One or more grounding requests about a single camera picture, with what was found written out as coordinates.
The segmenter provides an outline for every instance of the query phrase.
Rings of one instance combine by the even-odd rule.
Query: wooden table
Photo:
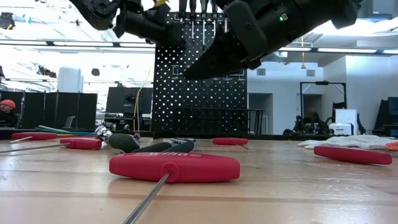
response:
[[[54,142],[1,141],[0,150]],[[142,140],[143,146],[151,143]],[[398,223],[397,159],[391,166],[362,166],[316,157],[296,145],[250,141],[247,150],[199,140],[196,152],[237,158],[241,178],[165,185],[139,223]],[[111,156],[107,147],[1,154],[0,223],[122,223],[155,183],[110,174]]]

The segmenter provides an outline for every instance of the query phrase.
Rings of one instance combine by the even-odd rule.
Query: pegboard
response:
[[[205,43],[213,42],[214,25],[208,14]],[[179,22],[177,13],[167,16],[167,23]],[[218,24],[224,25],[223,15]],[[224,78],[186,80],[182,72],[203,53],[203,21],[197,13],[194,23],[184,22],[184,50],[156,46],[154,95],[152,105],[153,132],[208,133],[247,132],[247,72]]]

